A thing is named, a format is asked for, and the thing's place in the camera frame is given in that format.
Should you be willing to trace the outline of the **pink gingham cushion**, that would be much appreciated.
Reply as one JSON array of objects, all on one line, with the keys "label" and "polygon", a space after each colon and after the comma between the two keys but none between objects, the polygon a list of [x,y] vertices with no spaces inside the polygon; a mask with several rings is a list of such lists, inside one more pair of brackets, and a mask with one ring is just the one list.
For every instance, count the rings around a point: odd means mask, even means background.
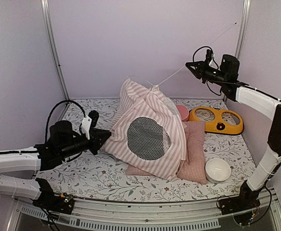
[{"label": "pink gingham cushion", "polygon": [[203,151],[205,122],[185,121],[182,124],[186,137],[186,159],[181,161],[176,177],[205,185],[208,183]]}]

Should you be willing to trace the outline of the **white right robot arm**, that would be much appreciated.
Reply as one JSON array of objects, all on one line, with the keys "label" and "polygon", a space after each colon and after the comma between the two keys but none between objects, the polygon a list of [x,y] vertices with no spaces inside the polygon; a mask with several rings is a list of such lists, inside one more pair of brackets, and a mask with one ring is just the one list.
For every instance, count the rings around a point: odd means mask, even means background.
[{"label": "white right robot arm", "polygon": [[236,57],[224,54],[218,68],[210,66],[213,60],[213,53],[208,50],[205,60],[191,62],[186,67],[203,83],[219,85],[228,99],[249,106],[272,122],[265,154],[254,173],[241,185],[240,194],[235,200],[235,206],[245,210],[281,165],[281,100],[239,82],[237,78],[240,62]]}]

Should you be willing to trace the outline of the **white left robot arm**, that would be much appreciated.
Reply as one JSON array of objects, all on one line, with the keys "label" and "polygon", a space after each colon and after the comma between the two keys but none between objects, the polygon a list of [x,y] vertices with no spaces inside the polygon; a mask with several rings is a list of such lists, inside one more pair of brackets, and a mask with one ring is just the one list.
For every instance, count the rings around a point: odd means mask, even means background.
[{"label": "white left robot arm", "polygon": [[183,121],[174,103],[159,87],[146,88],[126,79],[120,90],[120,105],[111,129],[97,128],[99,114],[84,114],[79,132],[69,121],[46,127],[45,141],[23,150],[0,151],[0,193],[26,197],[53,209],[67,196],[55,196],[44,179],[22,180],[9,177],[18,170],[51,170],[78,158],[83,152],[100,149],[127,163],[129,175],[153,175],[165,180],[182,178],[205,183],[201,145],[204,123]]}]

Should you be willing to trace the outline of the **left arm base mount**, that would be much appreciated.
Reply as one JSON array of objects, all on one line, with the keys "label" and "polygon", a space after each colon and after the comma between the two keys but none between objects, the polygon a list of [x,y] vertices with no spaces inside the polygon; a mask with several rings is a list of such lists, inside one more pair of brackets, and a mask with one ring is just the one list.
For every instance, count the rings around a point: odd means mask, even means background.
[{"label": "left arm base mount", "polygon": [[38,199],[32,200],[32,204],[47,211],[71,215],[75,201],[71,194],[56,195],[53,192],[42,192]]}]

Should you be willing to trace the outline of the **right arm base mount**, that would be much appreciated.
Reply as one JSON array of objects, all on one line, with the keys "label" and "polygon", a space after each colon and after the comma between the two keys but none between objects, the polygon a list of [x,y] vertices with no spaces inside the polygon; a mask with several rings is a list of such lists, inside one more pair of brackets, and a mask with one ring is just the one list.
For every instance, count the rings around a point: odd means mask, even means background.
[{"label": "right arm base mount", "polygon": [[216,206],[221,210],[222,215],[241,212],[244,210],[258,208],[260,201],[258,199],[244,201],[239,196],[229,197],[220,196],[216,201]]}]

